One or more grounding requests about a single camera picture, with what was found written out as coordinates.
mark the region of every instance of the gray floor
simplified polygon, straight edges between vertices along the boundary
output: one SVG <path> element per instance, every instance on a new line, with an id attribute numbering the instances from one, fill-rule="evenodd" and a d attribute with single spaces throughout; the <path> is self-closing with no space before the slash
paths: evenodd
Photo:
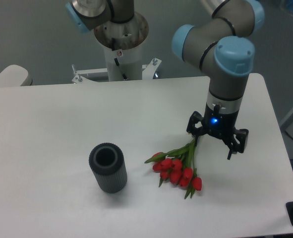
<path id="1" fill-rule="evenodd" d="M 81 35 L 68 19 L 66 2 L 0 0 L 0 72 L 17 64 L 29 71 L 35 85 L 64 84 L 71 81 L 72 64 L 77 69 L 105 67 L 93 34 Z M 250 37 L 257 50 L 254 72 L 264 76 L 280 121 L 293 106 L 293 17 L 278 8 L 278 0 L 260 2 L 266 23 Z M 210 20 L 200 1 L 136 0 L 135 9 L 150 25 L 143 63 L 153 57 L 163 60 L 161 78 L 201 75 L 171 51 L 177 28 L 184 24 L 200 26 Z M 293 157 L 293 142 L 284 139 Z"/>

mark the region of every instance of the green leaf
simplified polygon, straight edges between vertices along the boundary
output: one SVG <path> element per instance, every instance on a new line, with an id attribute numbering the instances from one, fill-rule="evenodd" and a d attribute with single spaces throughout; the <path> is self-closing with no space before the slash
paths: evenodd
<path id="1" fill-rule="evenodd" d="M 162 153 L 162 154 L 159 154 L 157 156 L 154 156 L 152 158 L 149 158 L 147 161 L 145 161 L 144 163 L 145 164 L 148 164 L 150 162 L 158 162 L 158 161 L 162 161 L 166 158 L 166 155 L 167 153 Z"/>
<path id="2" fill-rule="evenodd" d="M 194 174 L 192 176 L 193 178 L 197 177 L 197 168 L 194 168 Z"/>
<path id="3" fill-rule="evenodd" d="M 193 187 L 190 191 L 190 198 L 192 198 L 192 196 L 195 194 L 195 188 Z"/>
<path id="4" fill-rule="evenodd" d="M 186 153 L 188 151 L 189 151 L 189 147 L 185 146 L 185 147 L 182 147 L 180 149 L 174 149 L 174 150 L 171 150 L 171 151 L 167 152 L 167 156 L 175 157 L 175 156 L 182 155 L 182 154 L 184 154 L 184 153 Z"/>
<path id="5" fill-rule="evenodd" d="M 190 192 L 191 192 L 191 189 L 192 189 L 192 186 L 191 184 L 188 186 L 188 189 L 186 191 L 186 194 L 185 194 L 185 199 L 189 196 Z"/>
<path id="6" fill-rule="evenodd" d="M 163 183 L 163 179 L 160 178 L 160 184 L 158 185 L 158 187 L 162 186 L 162 183 Z"/>
<path id="7" fill-rule="evenodd" d="M 190 164 L 191 164 L 191 161 L 192 161 L 193 155 L 194 155 L 193 151 L 194 151 L 194 145 L 192 144 L 192 145 L 189 146 L 189 153 L 188 153 L 188 157 L 186 159 L 187 167 L 190 167 Z"/>

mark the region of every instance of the tulip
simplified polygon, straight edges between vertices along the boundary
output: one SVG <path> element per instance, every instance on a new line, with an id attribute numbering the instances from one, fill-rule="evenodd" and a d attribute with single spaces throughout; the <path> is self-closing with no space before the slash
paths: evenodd
<path id="1" fill-rule="evenodd" d="M 181 175 L 182 175 L 181 170 L 172 170 L 171 176 L 170 176 L 171 183 L 176 184 L 180 180 Z"/>

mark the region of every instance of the cylinder opening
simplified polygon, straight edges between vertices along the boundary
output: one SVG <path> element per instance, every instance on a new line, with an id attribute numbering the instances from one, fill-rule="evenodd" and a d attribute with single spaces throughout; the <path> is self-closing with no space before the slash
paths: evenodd
<path id="1" fill-rule="evenodd" d="M 100 166 L 110 166 L 116 160 L 114 151 L 110 148 L 102 148 L 96 155 L 97 164 Z"/>

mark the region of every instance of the red tulip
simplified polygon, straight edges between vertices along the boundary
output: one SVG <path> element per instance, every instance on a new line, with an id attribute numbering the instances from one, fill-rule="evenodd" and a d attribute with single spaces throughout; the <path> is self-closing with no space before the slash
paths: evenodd
<path id="1" fill-rule="evenodd" d="M 179 159 L 176 159 L 172 163 L 173 170 L 181 170 L 182 169 L 182 162 Z"/>
<path id="2" fill-rule="evenodd" d="M 166 179 L 168 179 L 170 177 L 170 174 L 171 174 L 171 172 L 161 171 L 160 177 L 161 177 L 161 179 L 166 180 Z"/>
<path id="3" fill-rule="evenodd" d="M 188 179 L 184 179 L 183 177 L 181 177 L 180 181 L 179 181 L 179 185 L 181 187 L 186 187 L 189 184 L 190 180 Z"/>
<path id="4" fill-rule="evenodd" d="M 202 188 L 202 181 L 201 178 L 195 177 L 191 180 L 191 185 L 197 190 L 200 191 Z"/>
<path id="5" fill-rule="evenodd" d="M 173 184 L 177 183 L 179 181 L 181 175 L 182 175 L 181 170 L 173 170 L 171 172 L 171 176 L 170 176 L 171 183 L 173 183 Z"/>
<path id="6" fill-rule="evenodd" d="M 192 168 L 187 167 L 184 169 L 182 176 L 185 180 L 190 180 L 193 174 L 194 174 L 194 171 L 192 170 Z"/>
<path id="7" fill-rule="evenodd" d="M 172 167 L 172 159 L 170 158 L 167 158 L 167 159 L 164 159 L 163 161 L 161 161 L 161 166 L 162 166 L 162 170 L 168 170 Z"/>
<path id="8" fill-rule="evenodd" d="M 155 155 L 152 156 L 152 158 L 155 157 L 155 156 L 158 156 L 158 155 L 160 155 L 160 154 L 162 154 L 162 152 L 158 152 L 158 153 L 156 153 Z"/>
<path id="9" fill-rule="evenodd" d="M 154 172 L 160 172 L 160 171 L 162 171 L 161 161 L 156 162 L 153 165 L 153 170 L 154 170 Z"/>

